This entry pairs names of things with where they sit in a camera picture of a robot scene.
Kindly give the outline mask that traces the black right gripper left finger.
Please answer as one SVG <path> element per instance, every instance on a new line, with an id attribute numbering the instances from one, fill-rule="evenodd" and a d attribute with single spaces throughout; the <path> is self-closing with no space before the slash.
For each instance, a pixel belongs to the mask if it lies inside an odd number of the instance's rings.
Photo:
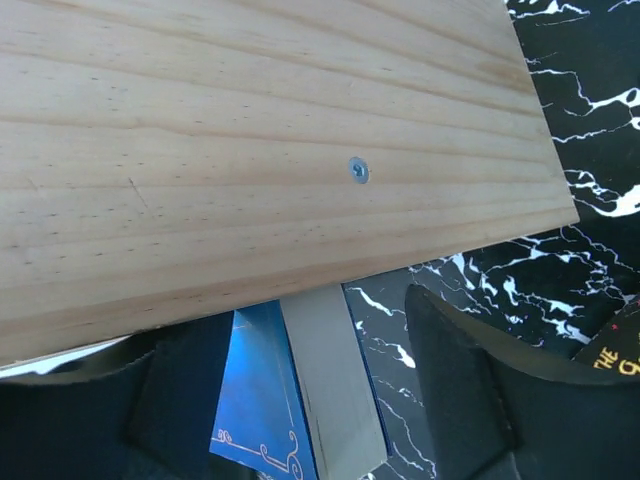
<path id="1" fill-rule="evenodd" d="M 221 314 L 1 382 L 4 479 L 210 479 L 232 333 Z"/>

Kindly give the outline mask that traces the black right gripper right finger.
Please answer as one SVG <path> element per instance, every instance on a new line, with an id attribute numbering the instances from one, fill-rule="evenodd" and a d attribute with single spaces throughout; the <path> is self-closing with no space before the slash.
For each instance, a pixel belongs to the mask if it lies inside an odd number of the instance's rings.
<path id="1" fill-rule="evenodd" d="M 534 347 L 412 285 L 411 348 L 442 479 L 635 479 L 639 375 Z"/>

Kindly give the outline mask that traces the blue orange sunset book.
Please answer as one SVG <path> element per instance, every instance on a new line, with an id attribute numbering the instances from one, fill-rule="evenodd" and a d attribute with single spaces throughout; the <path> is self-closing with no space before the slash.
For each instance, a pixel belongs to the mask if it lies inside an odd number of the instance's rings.
<path id="1" fill-rule="evenodd" d="M 209 450 L 271 479 L 362 479 L 388 460 L 341 285 L 235 310 Z"/>

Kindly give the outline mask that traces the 169-storey treehouse book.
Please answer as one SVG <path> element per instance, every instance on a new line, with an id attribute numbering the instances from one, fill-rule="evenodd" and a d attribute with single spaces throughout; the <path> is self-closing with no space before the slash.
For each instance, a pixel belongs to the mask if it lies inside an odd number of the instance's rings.
<path id="1" fill-rule="evenodd" d="M 616 313 L 573 361 L 624 376 L 639 375 L 639 296 Z"/>

